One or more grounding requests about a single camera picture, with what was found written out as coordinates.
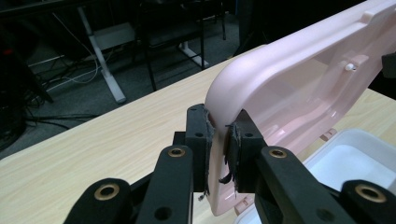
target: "white container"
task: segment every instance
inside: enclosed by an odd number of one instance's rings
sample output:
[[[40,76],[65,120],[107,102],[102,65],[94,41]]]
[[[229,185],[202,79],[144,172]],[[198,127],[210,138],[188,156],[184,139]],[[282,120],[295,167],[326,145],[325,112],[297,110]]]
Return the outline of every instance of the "white container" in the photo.
[[[305,167],[322,184],[338,191],[344,182],[361,179],[396,194],[396,147],[359,129],[337,133],[304,161]],[[260,224],[251,205],[234,224]]]

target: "wooden table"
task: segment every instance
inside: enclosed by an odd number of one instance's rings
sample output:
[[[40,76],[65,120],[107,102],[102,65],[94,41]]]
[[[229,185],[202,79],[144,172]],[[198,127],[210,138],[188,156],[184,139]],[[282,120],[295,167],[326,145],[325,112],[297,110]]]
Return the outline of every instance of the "wooden table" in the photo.
[[[174,131],[185,131],[186,110],[203,103],[219,71],[230,61],[156,91],[0,161],[0,223],[63,223],[92,183],[115,177],[134,183],[154,169]],[[367,90],[335,125],[361,128],[396,145],[396,102]],[[322,142],[300,153],[304,160]],[[193,223],[233,223],[229,211],[213,217],[195,200]]]

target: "pink plastic part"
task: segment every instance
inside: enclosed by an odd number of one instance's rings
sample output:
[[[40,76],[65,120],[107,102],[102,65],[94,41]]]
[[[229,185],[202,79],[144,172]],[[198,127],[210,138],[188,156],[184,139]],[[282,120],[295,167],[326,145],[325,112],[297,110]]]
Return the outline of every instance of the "pink plastic part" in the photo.
[[[216,133],[209,167],[215,216],[247,195],[220,185],[226,125],[246,109],[268,145],[298,153],[326,133],[396,50],[396,0],[370,0],[236,59],[212,83],[205,106]]]

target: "dark floor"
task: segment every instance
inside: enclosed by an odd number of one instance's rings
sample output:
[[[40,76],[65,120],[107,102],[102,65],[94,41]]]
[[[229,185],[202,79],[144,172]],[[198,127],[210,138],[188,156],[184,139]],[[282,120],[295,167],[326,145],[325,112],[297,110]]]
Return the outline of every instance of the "dark floor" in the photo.
[[[238,48],[238,19],[232,14],[226,15],[225,19],[226,40],[222,39],[219,20],[205,22],[205,60],[209,62],[209,66],[232,57]],[[198,40],[189,42],[189,46],[195,52],[199,52]],[[46,43],[40,43],[27,63],[45,83],[44,86],[54,102],[51,104],[39,97],[33,97],[28,102],[26,116],[35,120],[27,121],[26,130],[19,139],[0,151],[0,160],[152,93],[143,53],[136,50],[133,62],[132,52],[132,46],[127,44],[109,50],[105,55],[111,73],[127,98],[124,104],[119,105],[110,93],[100,69],[96,71],[97,65],[92,57],[75,63],[66,57],[60,57]],[[41,63],[57,57],[60,58]],[[154,53],[152,58],[158,89],[201,71],[196,63],[186,60],[186,57],[174,48]]]

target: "small hole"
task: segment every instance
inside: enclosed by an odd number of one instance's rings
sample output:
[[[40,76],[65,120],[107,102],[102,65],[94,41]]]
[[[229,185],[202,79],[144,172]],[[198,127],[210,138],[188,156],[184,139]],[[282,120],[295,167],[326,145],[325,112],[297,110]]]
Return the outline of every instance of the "small hole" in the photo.
[[[334,215],[327,209],[318,209],[317,216],[324,222],[333,222]]]
[[[181,154],[181,150],[180,149],[172,149],[172,154],[180,155]]]
[[[273,151],[273,154],[276,156],[283,156],[283,151],[275,150]]]
[[[379,195],[375,191],[373,191],[371,189],[363,189],[362,192],[363,192],[363,194],[365,194],[365,195],[367,195],[369,197],[372,197],[372,198],[378,198],[379,197]]]
[[[186,151],[182,148],[171,148],[168,150],[168,155],[171,157],[182,157]]]
[[[113,192],[114,192],[114,188],[112,188],[112,187],[105,187],[104,189],[102,189],[102,190],[100,191],[100,194],[103,195],[103,196],[107,196],[107,195],[112,194]]]
[[[172,210],[168,207],[161,207],[155,211],[155,218],[160,221],[167,220],[170,216],[172,216]]]
[[[270,155],[276,158],[285,158],[287,156],[286,152],[280,149],[270,150]]]
[[[365,200],[373,203],[384,203],[387,197],[377,188],[369,185],[359,184],[355,187],[356,192]]]

